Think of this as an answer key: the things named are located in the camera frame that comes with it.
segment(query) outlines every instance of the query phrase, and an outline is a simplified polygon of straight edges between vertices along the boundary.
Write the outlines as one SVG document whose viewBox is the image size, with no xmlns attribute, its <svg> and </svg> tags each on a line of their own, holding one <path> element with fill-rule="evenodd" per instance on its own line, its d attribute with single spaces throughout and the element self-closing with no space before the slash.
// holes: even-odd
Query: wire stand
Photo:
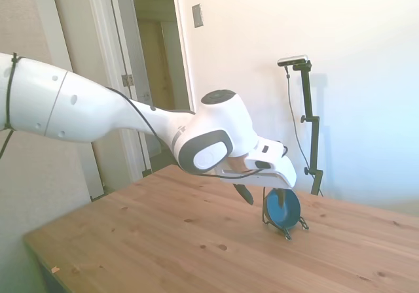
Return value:
<svg viewBox="0 0 419 293">
<path fill-rule="evenodd" d="M 273 221 L 269 220 L 269 218 L 266 218 L 267 220 L 265 220 L 265 215 L 264 215 L 264 214 L 265 214 L 265 210 L 267 210 L 267 209 L 265 208 L 265 202 L 264 202 L 264 199 L 265 199 L 265 187 L 263 188 L 262 222 L 263 222 L 263 223 L 265 223 L 266 225 L 271 224 L 271 225 L 273 225 L 275 228 L 277 228 L 279 231 L 281 231 L 281 232 L 284 234 L 285 239 L 286 239 L 287 241 L 292 240 L 292 238 L 291 238 L 291 236 L 290 236 L 290 234 L 289 234 L 289 232 L 288 232 L 288 229 L 287 229 L 287 228 L 285 228 L 285 227 L 283 227 L 283 228 L 282 228 L 282 227 L 278 226 L 278 225 L 277 225 L 277 224 L 275 224 Z M 299 222 L 301 223 L 302 229 L 303 229 L 304 231 L 309 229 L 309 227 L 308 227 L 308 225 L 307 225 L 306 221 L 304 220 L 304 218 L 303 218 L 302 216 L 300 216 L 300 218 L 299 218 Z"/>
</svg>

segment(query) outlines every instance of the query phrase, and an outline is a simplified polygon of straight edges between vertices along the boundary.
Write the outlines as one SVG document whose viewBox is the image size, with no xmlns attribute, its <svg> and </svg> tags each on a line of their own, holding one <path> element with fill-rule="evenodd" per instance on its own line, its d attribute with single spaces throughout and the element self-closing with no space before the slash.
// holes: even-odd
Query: black metal stand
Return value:
<svg viewBox="0 0 419 293">
<path fill-rule="evenodd" d="M 314 177 L 311 194 L 318 195 L 320 191 L 321 178 L 323 177 L 323 171 L 317 169 L 317 157 L 319 150 L 319 125 L 320 117 L 313 116 L 312 108 L 312 96 L 310 91 L 310 77 L 309 72 L 312 69 L 312 63 L 307 61 L 306 63 L 296 64 L 293 66 L 294 71 L 301 72 L 302 79 L 302 94 L 304 98 L 304 109 L 306 115 L 301 117 L 301 123 L 311 122 L 312 123 L 312 144 L 310 151 L 310 168 L 305 167 L 304 172 L 306 175 L 311 174 Z"/>
<path fill-rule="evenodd" d="M 284 234 L 284 236 L 285 236 L 285 239 L 287 240 L 287 241 L 290 241 L 290 240 L 292 240 L 292 238 L 291 238 L 291 236 L 290 236 L 290 234 L 289 234 L 289 232 L 288 232 L 288 229 L 287 228 L 281 228 L 280 226 L 278 226 L 277 224 L 275 224 L 275 223 L 273 223 L 273 222 L 271 222 L 271 221 L 269 221 L 269 220 L 265 220 L 265 217 L 264 217 L 264 212 L 265 212 L 265 204 L 264 204 L 264 199 L 265 199 L 265 193 L 264 193 L 264 191 L 265 191 L 265 187 L 263 188 L 263 206 L 262 206 L 262 222 L 263 223 L 265 223 L 266 225 L 267 224 L 271 224 L 271 225 L 273 225 L 275 228 L 277 228 L 279 231 L 281 231 L 283 234 Z M 303 217 L 301 217 L 300 216 L 300 218 L 299 218 L 299 222 L 301 223 L 301 226 L 302 226 L 302 229 L 303 230 L 308 230 L 309 229 L 309 227 L 308 227 L 308 225 L 307 225 L 307 223 L 306 223 L 306 221 L 304 220 L 304 218 Z"/>
</svg>

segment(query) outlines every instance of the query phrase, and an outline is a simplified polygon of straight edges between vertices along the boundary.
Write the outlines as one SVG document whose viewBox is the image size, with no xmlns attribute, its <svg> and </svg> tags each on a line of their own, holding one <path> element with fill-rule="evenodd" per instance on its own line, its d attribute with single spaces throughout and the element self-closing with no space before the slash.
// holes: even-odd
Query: wood knot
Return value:
<svg viewBox="0 0 419 293">
<path fill-rule="evenodd" d="M 363 277 L 362 275 L 357 275 L 357 277 L 364 281 L 371 281 L 370 279 Z"/>
</svg>

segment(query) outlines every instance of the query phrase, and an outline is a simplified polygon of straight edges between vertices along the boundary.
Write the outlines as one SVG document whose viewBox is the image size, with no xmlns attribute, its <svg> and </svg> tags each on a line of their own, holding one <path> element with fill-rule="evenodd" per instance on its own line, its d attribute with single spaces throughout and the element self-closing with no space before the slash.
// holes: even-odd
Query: black pole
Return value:
<svg viewBox="0 0 419 293">
<path fill-rule="evenodd" d="M 302 64 L 296 64 L 293 66 L 294 71 L 301 72 L 302 80 L 302 96 L 304 98 L 304 110 L 306 115 L 301 117 L 301 123 L 304 121 L 312 123 L 312 141 L 310 150 L 310 165 L 309 168 L 304 168 L 306 175 L 311 174 L 314 176 L 311 194 L 318 195 L 320 191 L 321 178 L 323 177 L 323 171 L 317 169 L 317 158 L 319 150 L 319 126 L 320 117 L 313 116 L 312 108 L 312 95 L 310 91 L 310 75 L 309 72 L 312 69 L 310 61 Z"/>
</svg>

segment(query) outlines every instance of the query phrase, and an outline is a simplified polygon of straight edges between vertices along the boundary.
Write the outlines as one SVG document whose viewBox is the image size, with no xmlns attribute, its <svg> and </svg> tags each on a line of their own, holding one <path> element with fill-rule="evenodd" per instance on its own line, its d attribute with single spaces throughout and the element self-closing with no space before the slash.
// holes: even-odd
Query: wooden table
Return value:
<svg viewBox="0 0 419 293">
<path fill-rule="evenodd" d="M 419 219 L 299 193 L 286 241 L 231 184 L 167 167 L 29 233 L 69 292 L 419 292 Z"/>
</svg>

